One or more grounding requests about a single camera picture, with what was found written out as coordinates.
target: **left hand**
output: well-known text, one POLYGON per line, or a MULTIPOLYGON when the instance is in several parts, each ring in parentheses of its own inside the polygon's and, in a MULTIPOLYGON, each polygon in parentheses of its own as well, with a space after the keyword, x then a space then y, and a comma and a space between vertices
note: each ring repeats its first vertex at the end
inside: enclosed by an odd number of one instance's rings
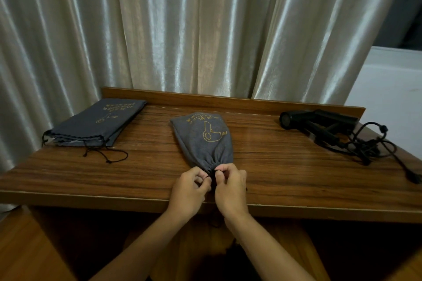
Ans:
POLYGON ((211 178, 199 167, 183 172, 173 185, 167 211, 187 222, 197 214, 210 190, 211 178))

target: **wooden tabletop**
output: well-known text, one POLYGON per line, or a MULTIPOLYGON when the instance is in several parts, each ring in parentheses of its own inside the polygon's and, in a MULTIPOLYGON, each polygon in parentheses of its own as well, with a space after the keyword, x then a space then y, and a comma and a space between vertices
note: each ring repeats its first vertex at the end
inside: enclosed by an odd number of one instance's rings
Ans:
MULTIPOLYGON (((0 202, 74 208, 162 212, 176 178, 189 167, 169 120, 198 111, 219 113, 230 129, 234 162, 246 169, 249 210, 257 216, 422 222, 422 185, 406 180, 393 158, 362 166, 349 156, 284 130, 281 111, 319 105, 106 88, 104 97, 149 104, 123 130, 116 149, 127 160, 108 164, 84 148, 46 146, 0 176, 0 202)), ((364 109, 324 106, 354 116, 364 109)), ((106 152, 110 159, 117 152, 106 152)), ((398 155, 422 173, 422 162, 398 155)), ((215 208, 209 194, 201 211, 215 208)))

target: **white wall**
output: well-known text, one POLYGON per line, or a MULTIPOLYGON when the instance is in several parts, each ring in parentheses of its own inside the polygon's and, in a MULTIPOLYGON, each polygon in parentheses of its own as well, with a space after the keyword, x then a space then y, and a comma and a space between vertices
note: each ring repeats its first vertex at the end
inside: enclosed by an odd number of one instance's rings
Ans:
POLYGON ((346 105, 365 107, 361 123, 386 125, 388 140, 422 159, 422 51, 372 47, 346 105))

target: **gray drawstring bag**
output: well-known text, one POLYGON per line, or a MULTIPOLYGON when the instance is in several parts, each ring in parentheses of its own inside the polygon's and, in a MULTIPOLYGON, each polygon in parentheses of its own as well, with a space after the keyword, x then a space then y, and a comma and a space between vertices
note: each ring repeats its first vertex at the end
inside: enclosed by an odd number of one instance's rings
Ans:
POLYGON ((46 131, 43 134, 42 145, 48 141, 46 137, 50 137, 59 146, 85 146, 87 150, 84 157, 89 151, 98 151, 108 163, 125 160, 128 154, 123 150, 113 149, 126 154, 124 159, 117 161, 110 161, 100 150, 102 148, 112 150, 109 147, 145 104, 145 100, 101 99, 81 113, 46 131))
POLYGON ((214 168, 233 162, 232 137, 219 114, 196 112, 173 118, 174 134, 191 167, 198 166, 216 186, 214 168))

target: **curtain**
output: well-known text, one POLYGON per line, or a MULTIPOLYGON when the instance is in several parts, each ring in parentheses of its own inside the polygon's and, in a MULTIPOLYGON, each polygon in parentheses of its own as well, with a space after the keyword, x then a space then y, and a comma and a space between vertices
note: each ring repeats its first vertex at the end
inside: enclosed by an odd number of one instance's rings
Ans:
POLYGON ((343 104, 393 0, 0 0, 0 171, 100 87, 343 104))

